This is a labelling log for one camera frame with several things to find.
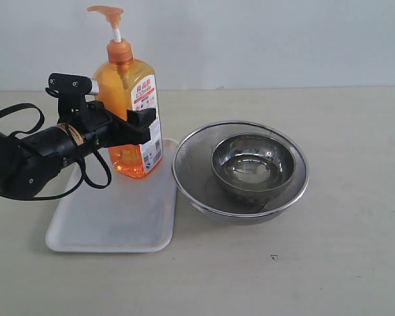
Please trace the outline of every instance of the white tray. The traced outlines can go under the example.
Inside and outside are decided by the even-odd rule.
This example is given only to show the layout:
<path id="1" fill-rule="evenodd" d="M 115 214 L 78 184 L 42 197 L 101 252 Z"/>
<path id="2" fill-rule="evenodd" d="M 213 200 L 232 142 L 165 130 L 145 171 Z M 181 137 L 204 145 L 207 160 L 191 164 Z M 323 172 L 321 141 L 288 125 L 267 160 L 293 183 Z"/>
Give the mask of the white tray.
<path id="1" fill-rule="evenodd" d="M 174 226 L 177 187 L 171 161 L 176 140 L 163 140 L 163 160 L 144 179 L 131 179 L 112 169 L 113 181 L 106 189 L 83 183 L 64 197 L 51 220 L 45 241 L 53 251 L 63 252 L 154 252 L 169 244 Z M 111 166 L 108 149 L 101 149 Z M 106 183 L 97 159 L 86 157 L 86 170 L 94 182 Z M 75 167 L 66 190 L 80 177 Z"/>

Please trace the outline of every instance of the plastic bottle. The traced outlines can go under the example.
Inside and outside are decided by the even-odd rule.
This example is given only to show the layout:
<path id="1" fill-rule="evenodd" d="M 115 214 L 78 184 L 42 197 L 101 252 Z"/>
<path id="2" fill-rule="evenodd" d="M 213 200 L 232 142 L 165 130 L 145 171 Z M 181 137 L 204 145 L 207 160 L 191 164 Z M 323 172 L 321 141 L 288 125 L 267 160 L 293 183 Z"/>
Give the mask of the plastic bottle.
<path id="1" fill-rule="evenodd" d="M 109 148 L 114 168 L 132 178 L 146 177 L 163 157 L 163 141 L 159 121 L 159 106 L 155 71 L 147 63 L 133 58 L 130 44 L 120 36 L 120 8 L 96 5 L 88 11 L 97 11 L 107 17 L 114 39 L 107 46 L 109 61 L 94 74 L 99 93 L 96 99 L 118 117 L 126 120 L 126 110 L 157 109 L 157 118 L 149 127 L 151 140 L 144 145 L 123 145 Z"/>

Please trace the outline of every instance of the beige tabletop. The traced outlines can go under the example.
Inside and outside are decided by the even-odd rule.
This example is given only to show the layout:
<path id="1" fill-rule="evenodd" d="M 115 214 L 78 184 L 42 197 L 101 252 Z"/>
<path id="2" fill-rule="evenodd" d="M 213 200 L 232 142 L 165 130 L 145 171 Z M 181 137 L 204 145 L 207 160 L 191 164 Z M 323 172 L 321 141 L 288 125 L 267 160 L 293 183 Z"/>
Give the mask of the beige tabletop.
<path id="1" fill-rule="evenodd" d="M 165 137 L 216 120 L 260 122 L 303 149 L 303 198 L 256 226 L 225 226 L 178 194 L 174 234 L 147 254 L 63 254 L 45 245 L 58 201 L 0 198 L 0 315 L 395 316 L 395 88 L 160 92 Z M 45 126 L 57 102 L 32 102 Z M 0 121 L 32 126 L 32 110 Z M 64 190 L 72 168 L 44 194 Z"/>

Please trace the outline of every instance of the stainless steel bowl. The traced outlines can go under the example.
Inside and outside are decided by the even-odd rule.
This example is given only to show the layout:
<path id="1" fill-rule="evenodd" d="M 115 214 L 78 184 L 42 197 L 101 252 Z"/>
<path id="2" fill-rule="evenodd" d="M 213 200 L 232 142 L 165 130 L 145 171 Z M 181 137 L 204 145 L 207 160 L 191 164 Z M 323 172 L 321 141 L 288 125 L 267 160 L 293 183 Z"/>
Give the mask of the stainless steel bowl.
<path id="1" fill-rule="evenodd" d="M 212 153 L 215 180 L 234 199 L 261 203 L 281 194 L 294 173 L 294 157 L 280 141 L 242 133 L 223 140 Z"/>
<path id="2" fill-rule="evenodd" d="M 285 190 L 266 203 L 237 203 L 225 194 L 212 172 L 212 152 L 224 139 L 241 133 L 255 133 L 281 142 L 293 155 L 295 169 Z M 198 128 L 178 145 L 172 173 L 179 190 L 207 216 L 223 223 L 250 225 L 269 221 L 295 204 L 309 183 L 309 166 L 301 149 L 284 134 L 247 121 L 215 122 Z"/>

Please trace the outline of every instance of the pump nozzle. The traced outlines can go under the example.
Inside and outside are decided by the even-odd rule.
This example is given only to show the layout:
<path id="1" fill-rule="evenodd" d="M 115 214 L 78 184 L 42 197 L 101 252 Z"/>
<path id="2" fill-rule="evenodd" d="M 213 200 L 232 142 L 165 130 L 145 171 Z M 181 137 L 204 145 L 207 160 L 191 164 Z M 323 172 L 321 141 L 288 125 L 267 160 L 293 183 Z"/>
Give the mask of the pump nozzle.
<path id="1" fill-rule="evenodd" d="M 107 17 L 107 21 L 111 24 L 114 40 L 107 46 L 109 61 L 120 63 L 132 59 L 132 48 L 120 35 L 119 24 L 121 21 L 121 14 L 124 12 L 123 9 L 108 7 L 106 5 L 93 5 L 88 8 L 88 11 L 96 11 L 104 14 Z"/>

